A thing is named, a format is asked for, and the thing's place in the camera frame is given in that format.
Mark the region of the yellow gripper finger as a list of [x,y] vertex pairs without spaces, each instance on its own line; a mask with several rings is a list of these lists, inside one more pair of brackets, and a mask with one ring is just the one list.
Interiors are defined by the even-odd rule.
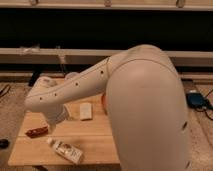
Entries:
[[49,124],[48,125],[48,131],[49,132],[54,132],[55,129],[56,129],[56,124]]

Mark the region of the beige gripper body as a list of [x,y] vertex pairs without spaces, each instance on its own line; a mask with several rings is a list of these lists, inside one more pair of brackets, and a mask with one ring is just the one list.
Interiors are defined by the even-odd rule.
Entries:
[[62,107],[57,112],[45,112],[44,116],[49,125],[56,125],[63,122],[69,116],[69,113],[66,107]]

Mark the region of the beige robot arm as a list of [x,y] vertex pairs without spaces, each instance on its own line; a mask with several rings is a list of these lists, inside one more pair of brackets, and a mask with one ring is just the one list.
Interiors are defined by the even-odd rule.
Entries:
[[169,56],[139,45],[56,83],[41,77],[26,97],[28,110],[58,124],[65,104],[103,93],[122,171],[189,171],[188,107]]

